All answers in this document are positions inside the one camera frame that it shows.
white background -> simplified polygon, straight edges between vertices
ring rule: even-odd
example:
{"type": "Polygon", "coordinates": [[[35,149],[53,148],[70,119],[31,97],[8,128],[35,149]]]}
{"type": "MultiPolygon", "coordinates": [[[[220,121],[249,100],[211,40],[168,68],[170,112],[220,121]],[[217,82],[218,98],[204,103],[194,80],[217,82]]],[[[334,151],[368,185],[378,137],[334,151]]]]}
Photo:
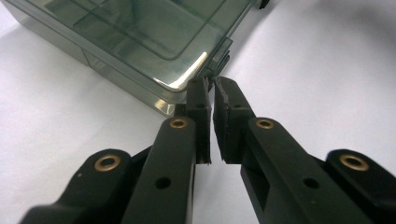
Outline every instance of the white background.
{"type": "MultiPolygon", "coordinates": [[[[253,8],[222,75],[257,116],[325,159],[350,148],[396,174],[396,2],[277,0],[253,8]]],[[[19,25],[0,4],[0,223],[55,202],[93,153],[150,146],[164,117],[19,25]]],[[[211,135],[193,223],[258,223],[239,174],[211,135]]]]}

black plastic part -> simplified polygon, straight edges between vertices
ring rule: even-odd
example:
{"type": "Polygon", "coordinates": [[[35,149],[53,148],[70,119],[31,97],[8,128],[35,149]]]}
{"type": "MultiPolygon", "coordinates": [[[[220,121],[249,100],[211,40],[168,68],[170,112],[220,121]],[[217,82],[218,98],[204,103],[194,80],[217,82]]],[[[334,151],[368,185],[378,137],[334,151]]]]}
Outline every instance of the black plastic part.
{"type": "Polygon", "coordinates": [[[186,117],[167,119],[121,223],[191,223],[194,168],[194,121],[186,117]]]}
{"type": "Polygon", "coordinates": [[[260,4],[260,9],[265,8],[269,2],[270,0],[262,0],[262,3],[260,4]]]}
{"type": "Polygon", "coordinates": [[[396,178],[347,149],[329,153],[324,169],[375,223],[396,222],[396,178]]]}
{"type": "Polygon", "coordinates": [[[241,176],[244,180],[247,193],[253,205],[258,220],[264,220],[270,184],[262,172],[256,172],[245,165],[241,165],[241,176]]]}
{"type": "Polygon", "coordinates": [[[261,202],[265,210],[257,214],[260,223],[372,223],[275,120],[251,119],[247,148],[260,166],[255,172],[270,184],[266,199],[256,199],[260,189],[246,183],[251,201],[266,200],[261,202]],[[263,128],[264,122],[273,126],[263,128]]]}
{"type": "Polygon", "coordinates": [[[211,84],[206,77],[192,78],[187,84],[186,104],[178,104],[175,116],[193,119],[196,125],[196,163],[211,163],[210,160],[210,106],[208,92],[211,84]]]}
{"type": "Polygon", "coordinates": [[[240,164],[244,154],[244,136],[248,120],[255,115],[235,81],[217,77],[213,121],[221,157],[227,163],[240,164]]]}
{"type": "Polygon", "coordinates": [[[131,158],[126,152],[106,149],[93,154],[73,175],[56,203],[32,208],[21,223],[120,222],[148,153],[146,149],[131,158]],[[97,171],[95,163],[106,155],[119,157],[120,164],[109,171],[97,171]]]}

mounting hole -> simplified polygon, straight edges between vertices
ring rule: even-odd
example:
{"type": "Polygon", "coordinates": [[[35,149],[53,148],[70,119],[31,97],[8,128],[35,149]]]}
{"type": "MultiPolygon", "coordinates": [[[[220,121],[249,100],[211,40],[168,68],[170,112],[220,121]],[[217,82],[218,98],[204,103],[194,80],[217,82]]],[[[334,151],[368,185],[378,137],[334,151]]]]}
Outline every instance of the mounting hole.
{"type": "Polygon", "coordinates": [[[187,121],[184,119],[173,119],[170,124],[172,128],[184,128],[187,126],[187,121]]]}
{"type": "Polygon", "coordinates": [[[259,119],[256,122],[256,125],[263,129],[272,129],[274,128],[274,123],[268,119],[259,119]]]}
{"type": "Polygon", "coordinates": [[[107,172],[119,166],[120,161],[120,157],[116,155],[105,155],[96,161],[94,167],[99,172],[107,172]]]}
{"type": "Polygon", "coordinates": [[[342,155],[340,161],[352,170],[367,171],[369,169],[369,164],[366,161],[351,154],[342,155]]]}
{"type": "Polygon", "coordinates": [[[305,178],[303,181],[304,181],[304,184],[311,189],[318,189],[320,187],[320,184],[318,183],[318,181],[316,179],[305,178]]]}
{"type": "Polygon", "coordinates": [[[196,105],[196,107],[201,109],[201,108],[205,108],[206,105],[204,105],[204,104],[198,104],[198,105],[196,105]]]}
{"type": "Polygon", "coordinates": [[[167,189],[169,186],[171,186],[171,179],[168,177],[159,178],[155,181],[155,187],[157,189],[167,189]]]}

clear plastic container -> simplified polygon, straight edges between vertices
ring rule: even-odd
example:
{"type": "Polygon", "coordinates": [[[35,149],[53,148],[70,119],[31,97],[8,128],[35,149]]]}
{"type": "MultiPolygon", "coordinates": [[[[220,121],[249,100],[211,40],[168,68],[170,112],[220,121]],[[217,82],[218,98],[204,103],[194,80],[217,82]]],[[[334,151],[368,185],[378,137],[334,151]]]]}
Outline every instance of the clear plastic container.
{"type": "Polygon", "coordinates": [[[218,74],[228,37],[254,2],[2,1],[20,23],[167,116],[189,79],[218,74]]]}

box lid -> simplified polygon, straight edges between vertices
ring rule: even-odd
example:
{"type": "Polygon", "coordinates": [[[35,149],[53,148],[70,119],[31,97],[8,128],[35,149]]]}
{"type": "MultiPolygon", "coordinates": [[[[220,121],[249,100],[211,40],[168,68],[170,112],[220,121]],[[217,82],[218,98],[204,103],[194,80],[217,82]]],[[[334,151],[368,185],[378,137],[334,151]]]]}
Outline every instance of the box lid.
{"type": "Polygon", "coordinates": [[[252,0],[17,0],[168,91],[183,91],[252,0]]]}

